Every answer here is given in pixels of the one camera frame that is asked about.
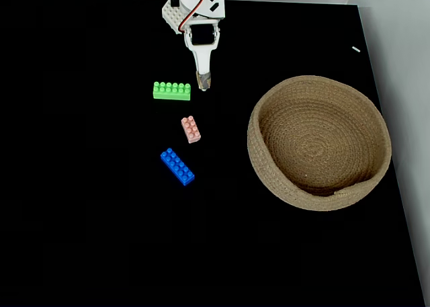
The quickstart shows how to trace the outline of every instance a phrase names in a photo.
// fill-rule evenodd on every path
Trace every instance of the woven basket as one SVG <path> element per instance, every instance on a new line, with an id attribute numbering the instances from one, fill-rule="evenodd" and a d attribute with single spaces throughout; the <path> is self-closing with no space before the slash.
<path id="1" fill-rule="evenodd" d="M 248 151 L 263 184 L 298 208 L 331 211 L 364 198 L 385 175 L 391 141 L 359 91 L 324 77 L 285 80 L 255 106 Z"/>

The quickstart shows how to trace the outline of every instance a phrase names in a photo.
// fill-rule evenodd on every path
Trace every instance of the pink lego brick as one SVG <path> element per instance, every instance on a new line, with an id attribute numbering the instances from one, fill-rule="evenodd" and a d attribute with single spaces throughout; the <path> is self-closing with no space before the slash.
<path id="1" fill-rule="evenodd" d="M 200 140 L 202 136 L 200 136 L 200 132 L 197 129 L 196 122 L 192 116 L 182 119 L 181 123 L 183 131 L 185 131 L 190 144 Z"/>

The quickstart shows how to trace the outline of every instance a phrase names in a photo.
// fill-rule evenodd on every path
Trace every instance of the cable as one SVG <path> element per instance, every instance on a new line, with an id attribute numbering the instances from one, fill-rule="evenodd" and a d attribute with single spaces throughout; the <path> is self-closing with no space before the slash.
<path id="1" fill-rule="evenodd" d="M 180 23 L 179 27 L 177 30 L 179 30 L 181 33 L 185 33 L 185 30 L 182 30 L 182 26 L 188 21 L 188 19 L 194 15 L 194 13 L 196 12 L 196 10 L 200 7 L 200 5 L 202 4 L 203 0 L 200 0 L 199 3 L 197 4 L 197 6 L 194 7 L 193 10 L 191 10 L 191 13 L 188 14 L 187 17 L 185 17 L 185 19 Z"/>

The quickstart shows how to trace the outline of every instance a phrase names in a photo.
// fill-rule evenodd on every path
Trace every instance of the green lego brick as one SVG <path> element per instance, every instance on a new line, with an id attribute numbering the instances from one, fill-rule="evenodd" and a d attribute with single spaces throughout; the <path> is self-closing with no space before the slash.
<path id="1" fill-rule="evenodd" d="M 191 99 L 191 85 L 177 83 L 154 83 L 154 99 L 184 100 Z"/>

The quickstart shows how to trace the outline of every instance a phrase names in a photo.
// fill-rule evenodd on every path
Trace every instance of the blue lego brick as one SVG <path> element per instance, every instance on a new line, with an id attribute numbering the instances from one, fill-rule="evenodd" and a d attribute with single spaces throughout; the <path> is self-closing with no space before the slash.
<path id="1" fill-rule="evenodd" d="M 171 150 L 167 149 L 161 154 L 161 160 L 170 168 L 180 182 L 186 186 L 194 180 L 194 174 L 189 170 L 182 160 Z"/>

